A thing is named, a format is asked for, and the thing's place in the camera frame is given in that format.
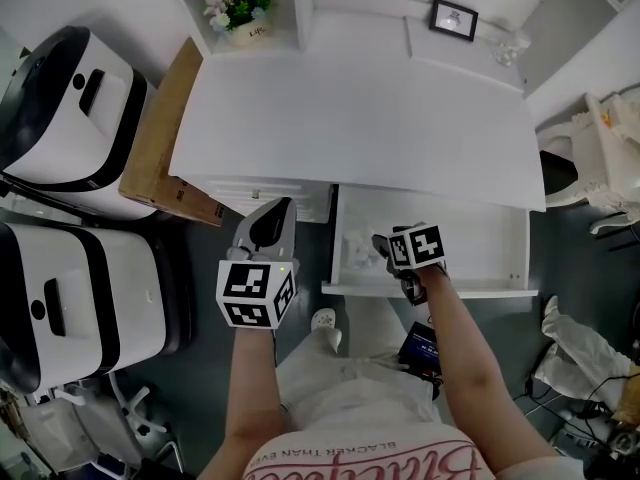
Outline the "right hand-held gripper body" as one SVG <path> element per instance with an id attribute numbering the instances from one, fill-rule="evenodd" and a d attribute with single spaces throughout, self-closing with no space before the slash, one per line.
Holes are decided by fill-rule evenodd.
<path id="1" fill-rule="evenodd" d="M 394 232 L 387 237 L 387 243 L 389 272 L 400 282 L 405 297 L 412 306 L 426 303 L 427 291 L 421 284 L 417 271 L 435 266 L 447 275 L 439 227 L 425 223 L 395 227 Z"/>

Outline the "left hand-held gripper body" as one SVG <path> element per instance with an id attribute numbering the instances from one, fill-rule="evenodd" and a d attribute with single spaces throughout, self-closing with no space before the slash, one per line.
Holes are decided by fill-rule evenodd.
<path id="1" fill-rule="evenodd" d="M 219 262 L 216 301 L 229 326 L 277 329 L 295 299 L 299 261 L 253 257 L 248 219 L 238 226 L 227 258 Z"/>

